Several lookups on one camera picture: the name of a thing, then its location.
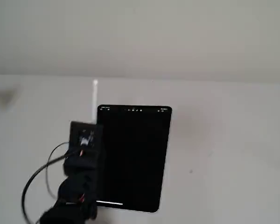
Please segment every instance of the black device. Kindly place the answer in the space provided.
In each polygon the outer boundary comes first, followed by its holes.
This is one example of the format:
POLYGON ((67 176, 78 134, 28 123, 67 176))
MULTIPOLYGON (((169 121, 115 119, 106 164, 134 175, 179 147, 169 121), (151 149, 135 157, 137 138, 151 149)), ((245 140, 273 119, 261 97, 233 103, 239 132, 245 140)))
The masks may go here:
POLYGON ((98 107, 105 148, 98 206, 159 209, 171 113, 168 106, 98 107))
POLYGON ((67 178, 59 186, 56 203, 41 216, 39 223, 84 224, 86 220, 96 218, 98 179, 104 164, 102 130, 100 125, 71 123, 69 149, 66 154, 40 167, 25 185, 21 207, 26 223, 32 223, 25 209, 25 196, 29 185, 42 170, 61 159, 65 159, 63 170, 67 178))

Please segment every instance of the tablet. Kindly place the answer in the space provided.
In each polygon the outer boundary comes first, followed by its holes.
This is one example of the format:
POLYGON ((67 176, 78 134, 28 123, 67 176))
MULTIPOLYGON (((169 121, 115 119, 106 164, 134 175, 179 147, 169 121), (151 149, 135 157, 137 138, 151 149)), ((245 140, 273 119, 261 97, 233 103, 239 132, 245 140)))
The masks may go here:
POLYGON ((98 107, 105 148, 98 206, 159 209, 171 113, 169 106, 98 107))

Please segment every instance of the wire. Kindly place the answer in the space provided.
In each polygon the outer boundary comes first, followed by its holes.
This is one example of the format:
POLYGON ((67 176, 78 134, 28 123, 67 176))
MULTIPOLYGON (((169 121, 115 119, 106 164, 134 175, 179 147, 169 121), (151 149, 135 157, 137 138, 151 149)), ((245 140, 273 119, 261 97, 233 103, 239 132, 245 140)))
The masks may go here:
MULTIPOLYGON (((56 149, 58 149, 60 146, 65 145, 65 144, 69 144, 69 142, 68 142, 68 141, 63 142, 63 143, 59 144, 58 146, 56 146, 56 147, 53 149, 53 151, 51 152, 51 154, 50 154, 50 156, 49 156, 49 158, 48 158, 48 162, 50 162, 51 156, 52 156, 52 154, 54 153, 54 151, 55 151, 56 149)), ((50 185, 49 185, 48 167, 46 167, 46 186, 47 186, 47 190, 48 190, 49 195, 50 195, 53 199, 57 200, 57 196, 54 195, 54 193, 51 191, 51 188, 50 188, 50 185)))
POLYGON ((25 208, 25 197, 26 197, 26 193, 27 193, 27 190, 28 190, 28 188, 29 188, 31 182, 32 182, 32 181, 34 180, 34 178, 35 178, 42 170, 44 170, 46 167, 48 167, 48 166, 50 166, 50 165, 52 165, 52 164, 54 164, 54 163, 56 163, 56 162, 58 162, 58 161, 64 159, 64 158, 70 157, 70 156, 72 156, 72 155, 78 153, 79 151, 80 151, 80 150, 75 150, 75 151, 73 151, 73 152, 71 152, 71 153, 67 153, 67 154, 65 154, 65 155, 62 155, 62 156, 57 157, 56 159, 51 160, 50 162, 48 162, 48 163, 42 165, 42 166, 30 177, 30 179, 28 180, 28 182, 26 183, 26 185, 25 185, 25 187, 24 187, 24 190, 23 190, 23 192, 22 192, 22 198, 21 198, 21 208, 22 208, 23 216, 24 216, 25 221, 26 221, 27 224, 33 224, 33 222, 29 219, 29 217, 28 217, 28 215, 27 215, 27 213, 26 213, 26 208, 25 208))

